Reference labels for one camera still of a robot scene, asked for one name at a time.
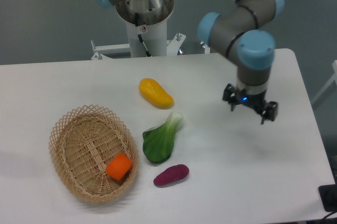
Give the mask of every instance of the metal bracket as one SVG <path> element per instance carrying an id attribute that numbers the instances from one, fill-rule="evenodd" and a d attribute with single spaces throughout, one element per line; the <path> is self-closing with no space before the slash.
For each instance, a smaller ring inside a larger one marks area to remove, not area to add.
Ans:
<path id="1" fill-rule="evenodd" d="M 315 110 L 317 109 L 325 99 L 336 89 L 337 85 L 337 61 L 332 63 L 334 74 L 327 80 L 318 93 L 312 98 L 311 106 Z"/>
<path id="2" fill-rule="evenodd" d="M 183 54 L 183 51 L 180 49 L 180 47 L 185 39 L 186 35 L 177 33 L 172 40 L 167 41 L 167 56 L 177 56 L 178 54 Z M 129 44 L 95 46 L 94 41 L 91 40 L 91 46 L 94 52 L 91 60 L 111 59 L 111 57 L 107 57 L 104 54 L 112 55 L 113 58 L 114 54 L 130 52 Z"/>

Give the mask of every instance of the robotic arm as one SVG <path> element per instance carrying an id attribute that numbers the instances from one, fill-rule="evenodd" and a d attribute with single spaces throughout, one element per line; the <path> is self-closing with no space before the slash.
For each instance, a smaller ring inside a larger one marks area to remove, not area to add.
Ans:
<path id="1" fill-rule="evenodd" d="M 208 46 L 237 66 L 236 87 L 228 84 L 223 100 L 235 106 L 252 108 L 265 120 L 274 121 L 278 103 L 267 102 L 271 66 L 274 60 L 273 37 L 258 30 L 278 16 L 284 9 L 284 0 L 235 0 L 236 10 L 227 16 L 208 13 L 198 26 L 198 36 Z"/>
<path id="2" fill-rule="evenodd" d="M 166 21 L 173 11 L 173 0 L 96 1 L 105 9 L 116 7 L 126 25 L 131 57 L 166 55 Z"/>
<path id="3" fill-rule="evenodd" d="M 97 0 L 104 8 L 116 5 L 120 17 L 135 27 L 140 25 L 156 26 L 165 22 L 172 10 L 173 0 Z M 284 0 L 235 0 L 236 10 L 227 16 L 219 13 L 208 13 L 198 26 L 198 36 L 208 46 L 222 54 L 237 66 L 236 87 L 228 84 L 224 90 L 223 100 L 231 105 L 243 104 L 252 108 L 265 120 L 274 121 L 277 116 L 278 103 L 267 102 L 264 97 L 267 91 L 271 66 L 274 60 L 275 41 L 273 37 L 259 28 L 278 16 L 284 8 Z M 150 53 L 148 44 L 154 54 L 166 51 L 165 36 L 154 41 L 153 37 L 142 38 L 137 29 L 139 41 L 129 37 L 131 53 L 142 51 L 140 56 Z"/>

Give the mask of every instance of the wicker basket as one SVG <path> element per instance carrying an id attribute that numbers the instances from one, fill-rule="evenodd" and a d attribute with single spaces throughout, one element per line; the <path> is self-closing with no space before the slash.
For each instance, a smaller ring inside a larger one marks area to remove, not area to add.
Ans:
<path id="1" fill-rule="evenodd" d="M 122 194 L 138 170 L 138 151 L 124 123 L 107 108 L 83 106 L 64 115 L 53 128 L 49 152 L 68 190 L 89 202 L 107 202 Z M 132 167 L 121 181 L 105 168 L 124 152 Z"/>

